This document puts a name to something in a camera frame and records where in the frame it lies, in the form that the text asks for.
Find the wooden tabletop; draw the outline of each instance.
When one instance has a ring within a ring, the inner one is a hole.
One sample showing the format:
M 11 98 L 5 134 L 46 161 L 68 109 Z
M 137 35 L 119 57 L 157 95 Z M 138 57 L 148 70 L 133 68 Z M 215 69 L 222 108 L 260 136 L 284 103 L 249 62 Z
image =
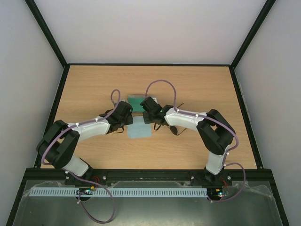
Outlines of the wooden tabletop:
M 149 83 L 157 79 L 173 83 L 177 105 L 184 103 L 181 109 L 218 110 L 240 141 L 226 163 L 239 162 L 246 169 L 256 169 L 228 67 L 73 65 L 55 120 L 70 123 L 92 119 L 113 108 L 110 101 L 113 89 L 119 89 L 121 99 L 126 100 L 131 94 L 143 95 Z M 167 83 L 154 84 L 149 95 L 156 97 L 161 106 L 173 103 L 174 93 Z M 75 155 L 97 169 L 203 169 L 208 150 L 200 135 L 189 129 L 175 136 L 167 127 L 161 127 L 152 131 L 152 137 L 130 139 L 125 128 L 124 133 L 80 142 Z

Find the wall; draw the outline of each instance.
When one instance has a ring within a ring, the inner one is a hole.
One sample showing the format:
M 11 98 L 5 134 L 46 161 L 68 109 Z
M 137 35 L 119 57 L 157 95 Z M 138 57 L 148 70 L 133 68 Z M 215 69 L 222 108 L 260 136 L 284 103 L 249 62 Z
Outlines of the wall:
M 264 167 L 292 226 L 300 225 L 301 1 L 277 0 L 236 73 Z
M 32 167 L 62 67 L 23 0 L 0 7 L 0 225 Z
M 265 0 L 36 0 L 68 63 L 230 64 Z

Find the purple cable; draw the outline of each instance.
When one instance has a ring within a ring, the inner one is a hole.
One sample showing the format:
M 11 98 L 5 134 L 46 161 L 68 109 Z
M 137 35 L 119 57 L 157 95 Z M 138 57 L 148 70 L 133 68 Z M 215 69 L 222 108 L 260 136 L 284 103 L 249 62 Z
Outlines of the purple cable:
M 101 220 L 97 220 L 96 218 L 94 218 L 93 216 L 91 216 L 91 214 L 87 211 L 87 209 L 85 208 L 84 204 L 81 202 L 80 200 L 80 196 L 83 194 L 83 193 L 80 193 L 79 196 L 78 196 L 78 203 L 81 204 L 82 208 L 84 209 L 85 213 L 87 214 L 87 216 L 93 220 L 94 222 L 98 223 L 98 224 L 106 224 L 106 223 L 109 223 L 113 220 L 114 218 L 114 215 L 115 215 L 115 211 L 116 211 L 116 204 L 115 204 L 115 201 L 114 201 L 114 198 L 112 196 L 112 193 L 103 185 L 99 184 L 99 183 L 96 183 L 94 181 L 90 181 L 90 180 L 84 180 L 84 179 L 81 179 L 79 178 L 78 176 L 76 176 L 74 173 L 72 172 L 69 172 L 74 178 L 76 178 L 77 180 L 80 180 L 82 182 L 87 182 L 87 183 L 90 183 L 90 184 L 94 184 L 96 186 L 99 186 L 101 188 L 103 188 L 108 194 L 109 196 L 111 197 L 112 199 L 112 202 L 113 202 L 113 212 L 112 212 L 112 215 L 110 217 L 110 219 L 108 219 L 107 221 L 101 221 Z
M 224 200 L 212 200 L 212 199 L 210 199 L 210 197 L 208 196 L 209 201 L 211 201 L 211 202 L 225 202 L 225 201 L 230 201 L 230 200 L 234 199 L 236 196 L 238 196 L 238 195 L 242 192 L 242 190 L 244 189 L 245 183 L 246 183 L 246 171 L 245 171 L 244 167 L 243 167 L 241 164 L 237 163 L 237 162 L 229 163 L 229 164 L 227 164 L 226 166 L 230 166 L 230 165 L 238 165 L 238 166 L 240 166 L 241 169 L 243 170 L 243 173 L 244 173 L 244 180 L 243 180 L 243 184 L 242 184 L 240 190 L 239 190 L 234 196 L 232 196 L 232 197 L 230 197 L 230 198 L 228 198 L 228 199 L 224 199 Z
M 168 83 L 168 84 L 173 88 L 173 90 L 174 90 L 174 104 L 173 104 L 173 106 L 174 106 L 174 110 L 175 110 L 176 112 L 181 113 L 181 114 L 185 114 L 185 115 L 189 115 L 189 116 L 196 116 L 195 114 L 188 113 L 188 112 L 183 112 L 183 111 L 180 111 L 180 109 L 177 109 L 177 108 L 176 108 L 175 101 L 176 101 L 176 98 L 177 98 L 177 92 L 176 92 L 176 90 L 175 90 L 174 85 L 173 85 L 171 82 L 167 81 L 167 80 L 159 79 L 159 80 L 155 80 L 155 81 L 151 82 L 151 83 L 149 84 L 149 86 L 147 87 L 146 91 L 145 91 L 145 97 L 147 97 L 147 93 L 148 93 L 148 91 L 149 91 L 151 85 L 154 84 L 154 83 L 156 83 L 156 82 L 159 82 L 159 81 L 166 82 L 166 83 Z M 224 164 L 225 164 L 225 161 L 226 161 L 227 153 L 228 153 L 229 151 L 231 151 L 231 150 L 233 150 L 233 149 L 235 149 L 235 148 L 238 147 L 239 140 L 238 140 L 237 135 L 236 135 L 236 134 L 228 127 L 228 126 L 224 125 L 223 123 L 221 123 L 221 122 L 219 122 L 219 121 L 217 121 L 217 120 L 215 120 L 215 119 L 213 119 L 213 118 L 210 118 L 210 117 L 208 117 L 208 116 L 206 116 L 206 115 L 202 115 L 202 114 L 199 114 L 198 117 L 204 118 L 204 119 L 208 119 L 208 120 L 214 122 L 215 124 L 218 124 L 218 125 L 222 126 L 222 127 L 225 128 L 227 131 L 229 131 L 229 133 L 231 133 L 231 135 L 235 138 L 236 144 L 235 144 L 233 147 L 231 147 L 231 148 L 229 148 L 229 149 L 227 149 L 227 150 L 225 151 L 226 154 L 225 154 L 225 156 L 224 156 L 224 158 L 223 158 L 223 160 L 222 160 L 222 164 L 224 165 Z
M 113 101 L 113 94 L 114 94 L 114 92 L 115 91 L 117 91 L 118 92 L 118 100 L 117 100 L 117 102 L 115 103 L 114 101 Z M 102 120 L 105 120 L 106 118 L 108 118 L 115 110 L 116 110 L 116 108 L 117 108 L 117 106 L 118 106 L 118 104 L 119 104 L 119 102 L 120 102 L 120 96 L 121 96 L 121 94 L 120 94 L 120 91 L 119 91 L 119 89 L 114 89 L 112 92 L 111 92 L 111 101 L 114 103 L 114 108 L 106 115 L 106 116 L 104 116 L 103 118 L 100 118 L 99 119 L 99 121 L 102 121 Z M 88 121 L 84 121 L 84 122 L 81 122 L 81 123 L 79 123 L 79 124 L 75 124 L 75 125 L 72 125 L 72 126 L 70 126 L 70 127 L 68 127 L 67 129 L 65 129 L 65 130 L 63 130 L 51 143 L 50 143 L 50 145 L 46 148 L 46 150 L 45 150 L 45 152 L 43 153 L 43 155 L 42 155 L 42 164 L 43 165 L 51 165 L 50 163 L 47 163 L 47 162 L 45 162 L 45 157 L 46 157 L 46 155 L 48 154 L 48 152 L 49 152 L 49 150 L 51 149 L 51 147 L 55 144 L 55 142 L 56 141 L 58 141 L 58 139 L 59 138 L 61 138 L 62 137 L 62 135 L 64 135 L 66 132 L 68 132 L 69 130 L 71 130 L 72 128 L 74 128 L 74 127 L 77 127 L 77 126 L 82 126 L 82 125 L 85 125 L 85 124 L 89 124 L 89 123 L 93 123 L 93 122 L 95 122 L 95 119 L 91 119 L 91 120 L 88 120 Z

